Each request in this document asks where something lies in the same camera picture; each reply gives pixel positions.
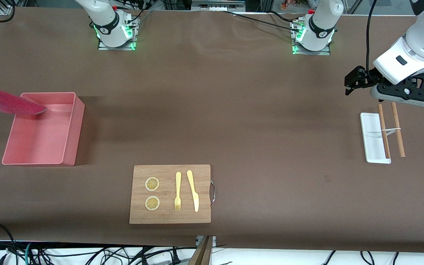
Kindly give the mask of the red cloth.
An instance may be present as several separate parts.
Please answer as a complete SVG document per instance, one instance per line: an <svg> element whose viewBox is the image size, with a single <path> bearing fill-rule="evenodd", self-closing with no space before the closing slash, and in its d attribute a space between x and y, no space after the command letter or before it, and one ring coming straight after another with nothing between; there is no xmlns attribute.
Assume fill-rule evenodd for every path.
<svg viewBox="0 0 424 265"><path fill-rule="evenodd" d="M37 115L47 110L44 105L0 90L0 112L15 115Z"/></svg>

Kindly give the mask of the white rack tray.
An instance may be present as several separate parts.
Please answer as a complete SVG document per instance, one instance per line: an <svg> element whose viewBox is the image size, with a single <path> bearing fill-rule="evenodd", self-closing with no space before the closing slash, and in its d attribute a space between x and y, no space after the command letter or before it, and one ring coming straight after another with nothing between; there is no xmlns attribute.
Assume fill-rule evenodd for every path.
<svg viewBox="0 0 424 265"><path fill-rule="evenodd" d="M360 122L367 163L390 164L391 159L385 155L379 114L361 113Z"/></svg>

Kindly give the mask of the pink plastic bin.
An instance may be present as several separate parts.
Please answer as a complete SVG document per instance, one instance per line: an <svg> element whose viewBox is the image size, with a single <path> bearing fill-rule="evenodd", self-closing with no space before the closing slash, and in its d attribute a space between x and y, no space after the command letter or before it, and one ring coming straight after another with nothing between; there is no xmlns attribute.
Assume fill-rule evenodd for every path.
<svg viewBox="0 0 424 265"><path fill-rule="evenodd" d="M74 92L23 93L21 96L47 109L33 116L14 117L2 164L74 166L85 104Z"/></svg>

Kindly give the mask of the yellow knife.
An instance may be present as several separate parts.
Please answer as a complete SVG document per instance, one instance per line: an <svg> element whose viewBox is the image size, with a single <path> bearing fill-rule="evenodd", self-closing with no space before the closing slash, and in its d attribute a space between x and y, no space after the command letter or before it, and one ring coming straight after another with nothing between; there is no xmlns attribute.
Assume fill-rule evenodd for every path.
<svg viewBox="0 0 424 265"><path fill-rule="evenodd" d="M195 183L194 183L194 176L193 172L191 170L187 170L187 179L190 183L190 188L193 196L193 203L194 203L194 210L195 212L198 212L199 210L199 195L195 191Z"/></svg>

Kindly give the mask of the yellow fork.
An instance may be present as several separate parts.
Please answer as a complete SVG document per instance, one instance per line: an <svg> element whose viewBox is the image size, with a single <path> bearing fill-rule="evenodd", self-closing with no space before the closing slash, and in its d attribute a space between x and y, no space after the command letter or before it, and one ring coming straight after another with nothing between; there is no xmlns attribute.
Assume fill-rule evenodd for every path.
<svg viewBox="0 0 424 265"><path fill-rule="evenodd" d="M181 197L180 197L181 179L182 179L181 172L176 172L176 176L175 176L176 196L174 199L175 211L180 211L181 209Z"/></svg>

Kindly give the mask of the wooden cutting board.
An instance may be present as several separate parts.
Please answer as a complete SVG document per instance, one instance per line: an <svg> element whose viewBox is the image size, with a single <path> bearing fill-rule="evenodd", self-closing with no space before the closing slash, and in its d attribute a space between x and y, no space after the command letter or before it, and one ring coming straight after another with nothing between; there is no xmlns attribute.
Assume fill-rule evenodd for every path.
<svg viewBox="0 0 424 265"><path fill-rule="evenodd" d="M187 170L194 176L195 191L199 195L199 210L195 212ZM181 209L175 211L175 176L181 172ZM160 181L156 191L148 191L145 181L156 177ZM153 224L203 224L211 222L210 165L136 165L133 171L131 210L129 223L133 225ZM147 210L145 201L150 196L160 199L157 210Z"/></svg>

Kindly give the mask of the brown wooden beam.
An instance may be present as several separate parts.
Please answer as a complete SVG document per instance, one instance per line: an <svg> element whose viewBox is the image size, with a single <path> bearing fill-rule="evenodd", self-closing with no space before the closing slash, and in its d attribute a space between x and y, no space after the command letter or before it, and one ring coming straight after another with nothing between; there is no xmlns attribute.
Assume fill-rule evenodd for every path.
<svg viewBox="0 0 424 265"><path fill-rule="evenodd" d="M210 265L212 249L211 236L205 236L187 265Z"/></svg>

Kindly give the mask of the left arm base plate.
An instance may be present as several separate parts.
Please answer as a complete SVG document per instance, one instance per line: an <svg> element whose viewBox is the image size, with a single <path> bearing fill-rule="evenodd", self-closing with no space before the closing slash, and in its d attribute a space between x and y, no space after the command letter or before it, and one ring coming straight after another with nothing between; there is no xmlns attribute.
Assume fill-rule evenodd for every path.
<svg viewBox="0 0 424 265"><path fill-rule="evenodd" d="M290 22L291 29L296 29L291 32L293 54L328 56L331 54L329 43L334 29L330 32L318 29L315 32L309 22L310 17L305 15Z"/></svg>

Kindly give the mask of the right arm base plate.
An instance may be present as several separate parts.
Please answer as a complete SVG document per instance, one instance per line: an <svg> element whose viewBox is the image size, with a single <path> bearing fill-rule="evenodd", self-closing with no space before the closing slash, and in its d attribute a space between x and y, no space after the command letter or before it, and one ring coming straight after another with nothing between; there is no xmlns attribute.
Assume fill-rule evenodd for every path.
<svg viewBox="0 0 424 265"><path fill-rule="evenodd" d="M118 24L112 29L93 24L99 39L99 50L136 50L139 18L129 13L116 13Z"/></svg>

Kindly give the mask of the silver metal rail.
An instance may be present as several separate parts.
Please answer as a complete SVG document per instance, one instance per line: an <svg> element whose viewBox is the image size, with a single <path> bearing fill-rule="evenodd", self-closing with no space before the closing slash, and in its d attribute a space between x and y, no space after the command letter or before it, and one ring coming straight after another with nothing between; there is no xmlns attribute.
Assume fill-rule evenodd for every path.
<svg viewBox="0 0 424 265"><path fill-rule="evenodd" d="M191 0L191 11L246 12L245 0Z"/></svg>

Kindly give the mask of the small metal bracket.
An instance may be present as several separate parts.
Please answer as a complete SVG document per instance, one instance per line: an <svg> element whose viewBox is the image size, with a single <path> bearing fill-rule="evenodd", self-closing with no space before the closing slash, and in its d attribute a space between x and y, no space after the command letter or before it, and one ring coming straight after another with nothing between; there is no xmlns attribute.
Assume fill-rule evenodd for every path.
<svg viewBox="0 0 424 265"><path fill-rule="evenodd" d="M204 238L205 238L205 236L202 236L202 235L196 236L195 246L198 247ZM212 248L215 248L216 247L216 236L211 236L211 238L212 238Z"/></svg>

